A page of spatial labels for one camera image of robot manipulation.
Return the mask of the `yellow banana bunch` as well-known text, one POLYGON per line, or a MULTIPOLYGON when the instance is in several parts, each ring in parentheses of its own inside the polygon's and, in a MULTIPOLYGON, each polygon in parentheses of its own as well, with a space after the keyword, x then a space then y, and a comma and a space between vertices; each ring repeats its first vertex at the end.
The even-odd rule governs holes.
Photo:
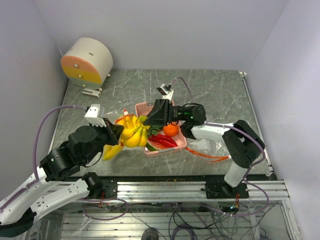
POLYGON ((128 148, 144 147, 147 144, 148 130, 150 126, 144 125, 147 116, 137 117, 134 114, 124 115, 118 118, 115 123, 124 127, 120 136, 122 146, 128 148))

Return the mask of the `single yellow banana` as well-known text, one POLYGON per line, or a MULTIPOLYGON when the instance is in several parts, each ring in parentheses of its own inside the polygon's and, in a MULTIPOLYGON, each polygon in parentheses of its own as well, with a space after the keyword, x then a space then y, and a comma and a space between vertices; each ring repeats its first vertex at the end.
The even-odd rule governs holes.
POLYGON ((104 161, 112 160, 122 150, 123 150, 123 146, 121 144, 114 145, 114 146, 105 145, 103 147, 103 160, 104 161))

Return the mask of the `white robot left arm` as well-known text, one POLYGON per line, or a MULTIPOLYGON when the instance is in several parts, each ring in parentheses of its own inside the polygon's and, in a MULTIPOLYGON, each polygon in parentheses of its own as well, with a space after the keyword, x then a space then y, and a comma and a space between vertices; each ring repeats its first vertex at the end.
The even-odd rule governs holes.
POLYGON ((120 142, 124 127, 102 118, 102 124, 79 127, 40 161, 36 173, 0 203, 0 235, 14 238, 32 228, 47 214, 75 200, 98 198, 103 183, 94 172, 51 194, 48 191, 89 164, 104 146, 120 142))

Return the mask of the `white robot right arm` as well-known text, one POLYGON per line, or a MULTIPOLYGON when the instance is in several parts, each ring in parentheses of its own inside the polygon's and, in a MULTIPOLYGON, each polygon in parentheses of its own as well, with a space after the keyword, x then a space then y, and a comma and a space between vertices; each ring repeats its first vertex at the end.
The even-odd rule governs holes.
POLYGON ((206 139, 223 142, 232 163, 220 186, 221 194, 226 198, 238 192, 238 185, 247 177, 257 164, 256 160, 266 158, 265 144, 256 132, 244 120, 235 123, 208 122, 202 104, 187 103, 183 106, 173 105, 168 99, 157 99, 143 122, 146 126, 167 126, 182 122, 180 130, 187 139, 206 139))

